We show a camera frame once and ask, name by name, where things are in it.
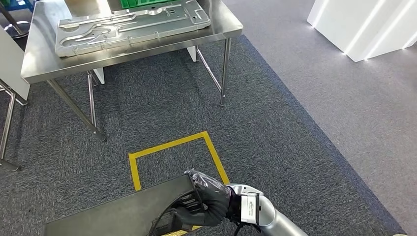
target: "led light strip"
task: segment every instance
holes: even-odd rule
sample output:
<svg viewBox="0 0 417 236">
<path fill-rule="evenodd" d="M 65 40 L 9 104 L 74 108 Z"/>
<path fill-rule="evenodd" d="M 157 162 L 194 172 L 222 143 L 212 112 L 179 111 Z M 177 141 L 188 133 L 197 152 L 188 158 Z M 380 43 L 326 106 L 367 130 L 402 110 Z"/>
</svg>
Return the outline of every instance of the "led light strip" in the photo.
<svg viewBox="0 0 417 236">
<path fill-rule="evenodd" d="M 319 13 L 317 14 L 317 17 L 316 17 L 316 19 L 314 20 L 314 23 L 311 25 L 311 27 L 315 28 L 315 27 L 317 26 L 317 23 L 319 22 L 320 18 L 321 18 L 321 17 L 322 17 L 322 15 L 323 15 L 323 12 L 325 11 L 325 8 L 326 8 L 326 6 L 327 6 L 328 1 L 329 1 L 329 0 L 325 0 L 325 1 L 323 2 L 323 5 L 322 5 L 322 7 L 320 8 L 320 11 L 319 11 Z"/>
<path fill-rule="evenodd" d="M 385 0 L 379 0 L 378 3 L 375 5 L 374 9 L 372 9 L 371 13 L 369 14 L 368 18 L 366 18 L 363 25 L 360 27 L 352 41 L 349 43 L 348 47 L 346 48 L 344 55 L 348 54 L 350 50 L 353 48 L 353 46 L 356 44 L 359 37 L 362 35 L 362 33 L 365 31 L 366 27 L 368 27 L 369 23 L 371 23 L 372 19 L 375 17 L 381 6 L 384 4 Z"/>
<path fill-rule="evenodd" d="M 402 49 L 405 49 L 406 47 L 408 47 L 410 45 L 410 43 L 412 41 L 414 41 L 414 39 L 416 39 L 416 38 L 417 38 L 417 32 L 415 32 L 413 34 L 413 36 L 411 36 L 411 38 L 404 44 L 404 46 L 402 47 Z"/>
<path fill-rule="evenodd" d="M 375 46 L 372 48 L 372 50 L 366 55 L 365 60 L 368 60 L 368 58 L 374 53 L 374 51 L 378 48 L 378 46 L 382 43 L 382 41 L 385 39 L 385 37 L 394 29 L 394 27 L 398 24 L 398 22 L 403 18 L 405 13 L 410 9 L 411 5 L 415 0 L 410 0 L 407 5 L 401 10 L 400 14 L 398 14 L 397 18 L 392 22 L 392 24 L 388 27 L 388 29 L 382 34 L 382 36 L 379 38 Z"/>
</svg>

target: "stainless steel table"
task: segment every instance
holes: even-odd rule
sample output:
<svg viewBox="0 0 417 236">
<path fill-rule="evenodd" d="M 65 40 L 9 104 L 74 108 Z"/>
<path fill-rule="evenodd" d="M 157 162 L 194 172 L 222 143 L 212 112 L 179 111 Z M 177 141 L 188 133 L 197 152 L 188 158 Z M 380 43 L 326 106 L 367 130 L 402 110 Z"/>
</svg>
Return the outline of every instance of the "stainless steel table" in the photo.
<svg viewBox="0 0 417 236">
<path fill-rule="evenodd" d="M 92 121 L 78 108 L 56 82 L 55 78 L 196 46 L 197 54 L 220 91 L 220 105 L 223 105 L 231 38 L 241 35 L 243 26 L 221 0 L 198 0 L 198 2 L 211 19 L 211 25 L 207 28 L 129 46 L 111 48 L 69 58 L 60 58 L 55 54 L 56 28 L 60 19 L 70 19 L 91 14 L 109 14 L 112 11 L 122 10 L 120 1 L 38 1 L 33 12 L 32 26 L 26 45 L 21 76 L 30 84 L 47 81 L 93 134 L 99 140 L 104 141 L 104 133 L 97 129 L 94 122 L 91 78 L 89 78 L 89 87 L 90 101 L 92 102 Z M 197 46 L 219 40 L 225 40 L 223 74 L 220 83 L 211 72 Z"/>
</svg>

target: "floor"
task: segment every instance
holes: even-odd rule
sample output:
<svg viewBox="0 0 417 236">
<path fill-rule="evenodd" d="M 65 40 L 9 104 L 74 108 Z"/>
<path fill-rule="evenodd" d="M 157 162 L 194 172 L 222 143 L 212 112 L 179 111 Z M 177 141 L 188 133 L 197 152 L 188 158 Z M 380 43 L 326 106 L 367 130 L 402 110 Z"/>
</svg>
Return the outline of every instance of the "floor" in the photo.
<svg viewBox="0 0 417 236">
<path fill-rule="evenodd" d="M 200 47 L 217 75 L 223 46 Z M 0 235 L 42 235 L 48 221 L 134 192 L 128 153 L 202 131 L 232 182 L 262 189 L 308 235 L 402 232 L 244 36 L 231 50 L 225 107 L 202 63 L 185 49 L 104 70 L 106 84 L 94 88 L 94 100 L 106 143 L 96 141 L 45 82 L 31 87 L 27 106 L 16 107 L 7 159 L 24 167 L 0 169 L 7 180 L 0 181 Z M 86 73 L 58 82 L 88 112 Z M 5 106 L 0 103 L 0 111 Z M 136 163 L 143 188 L 190 168 L 220 179 L 201 139 Z M 225 221 L 193 235 L 232 235 L 234 229 Z"/>
<path fill-rule="evenodd" d="M 417 45 L 354 63 L 306 22 L 314 0 L 224 2 L 384 206 L 417 235 Z"/>
</svg>

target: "yellow tape square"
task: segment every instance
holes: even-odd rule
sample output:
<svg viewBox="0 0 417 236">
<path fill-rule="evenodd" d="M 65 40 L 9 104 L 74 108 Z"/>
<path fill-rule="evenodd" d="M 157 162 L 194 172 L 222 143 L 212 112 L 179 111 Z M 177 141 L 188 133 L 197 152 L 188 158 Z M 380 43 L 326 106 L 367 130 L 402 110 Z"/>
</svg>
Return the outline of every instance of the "yellow tape square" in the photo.
<svg viewBox="0 0 417 236">
<path fill-rule="evenodd" d="M 217 155 L 216 149 L 214 148 L 214 145 L 211 142 L 209 134 L 207 133 L 207 131 L 203 131 L 203 132 L 193 134 L 193 135 L 181 138 L 181 139 L 177 139 L 177 140 L 165 143 L 165 144 L 161 144 L 161 145 L 158 145 L 158 146 L 155 146 L 155 147 L 151 147 L 151 148 L 148 148 L 148 149 L 136 152 L 136 153 L 129 153 L 128 156 L 129 156 L 130 170 L 132 172 L 132 180 L 133 180 L 133 186 L 134 186 L 135 190 L 138 191 L 138 190 L 141 189 L 141 182 L 140 182 L 140 179 L 139 179 L 139 171 L 138 171 L 138 166 L 136 164 L 136 159 L 137 158 L 143 157 L 143 156 L 146 156 L 146 155 L 149 155 L 151 153 L 158 152 L 158 151 L 161 151 L 161 150 L 164 150 L 164 149 L 167 149 L 167 148 L 172 148 L 174 146 L 184 144 L 184 143 L 187 143 L 187 142 L 199 139 L 199 138 L 203 138 L 204 141 L 206 142 L 206 145 L 207 145 L 207 147 L 210 151 L 210 154 L 213 158 L 214 164 L 216 165 L 216 168 L 219 171 L 219 174 L 220 174 L 220 177 L 221 177 L 223 183 L 224 184 L 230 183 L 229 178 L 227 177 L 226 171 L 224 170 L 223 165 L 220 161 L 220 158 Z M 196 230 L 198 228 L 200 228 L 200 226 L 193 226 L 192 230 Z M 177 232 L 168 234 L 167 236 L 181 236 L 181 235 L 186 234 L 186 233 L 187 233 L 186 231 L 177 231 Z"/>
</svg>

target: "aluminum cooling plate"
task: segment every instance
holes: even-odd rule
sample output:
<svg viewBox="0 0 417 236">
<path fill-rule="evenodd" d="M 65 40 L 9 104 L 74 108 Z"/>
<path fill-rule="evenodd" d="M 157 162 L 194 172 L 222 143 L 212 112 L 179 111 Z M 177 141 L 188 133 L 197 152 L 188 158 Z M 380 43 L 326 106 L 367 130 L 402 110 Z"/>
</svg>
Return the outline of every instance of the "aluminum cooling plate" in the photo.
<svg viewBox="0 0 417 236">
<path fill-rule="evenodd" d="M 100 51 L 202 29 L 210 19 L 196 0 L 147 5 L 109 16 L 60 20 L 55 53 L 60 57 Z"/>
</svg>

